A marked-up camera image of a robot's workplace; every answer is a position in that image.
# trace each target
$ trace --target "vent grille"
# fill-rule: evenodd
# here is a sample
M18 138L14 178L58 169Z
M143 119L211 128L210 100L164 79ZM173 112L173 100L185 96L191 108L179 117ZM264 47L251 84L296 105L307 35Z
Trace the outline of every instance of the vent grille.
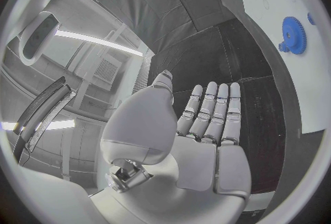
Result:
M150 49L147 50L146 55L143 57L143 61L137 76L137 80L132 91L132 94L138 92L139 90L147 87L148 75L150 73L150 66L154 52Z
M118 68L114 64L110 63L105 59L102 59L94 75L100 79L103 79L111 83L111 81L113 80L116 74L117 69Z

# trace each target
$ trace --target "black cable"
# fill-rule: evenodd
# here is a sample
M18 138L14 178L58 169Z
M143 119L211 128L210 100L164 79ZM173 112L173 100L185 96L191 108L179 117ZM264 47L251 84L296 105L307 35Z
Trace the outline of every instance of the black cable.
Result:
M24 165L28 162L28 160L30 159L30 151L27 149L27 147L24 146L24 148L26 149L26 151L28 152L29 154L29 157L28 159L23 163L22 167L24 167Z

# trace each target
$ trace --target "cable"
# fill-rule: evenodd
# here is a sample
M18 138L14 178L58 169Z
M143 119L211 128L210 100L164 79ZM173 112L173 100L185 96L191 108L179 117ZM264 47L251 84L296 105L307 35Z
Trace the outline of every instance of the cable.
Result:
M29 154L29 157L28 159L23 163L22 167L24 167L24 165L28 162L28 160L30 159L30 151L27 149L27 147L24 146L24 148L26 149L26 151L28 152Z

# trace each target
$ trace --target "air vent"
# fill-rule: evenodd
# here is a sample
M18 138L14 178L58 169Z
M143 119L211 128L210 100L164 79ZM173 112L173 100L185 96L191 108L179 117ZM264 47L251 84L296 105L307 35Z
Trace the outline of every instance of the air vent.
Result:
M109 61L102 59L94 75L108 83L112 83L117 73L118 67Z

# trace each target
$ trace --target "blue cog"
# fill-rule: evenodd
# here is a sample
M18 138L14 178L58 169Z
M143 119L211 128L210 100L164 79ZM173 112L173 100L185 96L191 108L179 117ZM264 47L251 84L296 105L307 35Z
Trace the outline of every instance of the blue cog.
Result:
M302 54L307 47L305 30L298 19L286 17L282 24L284 42L293 54Z

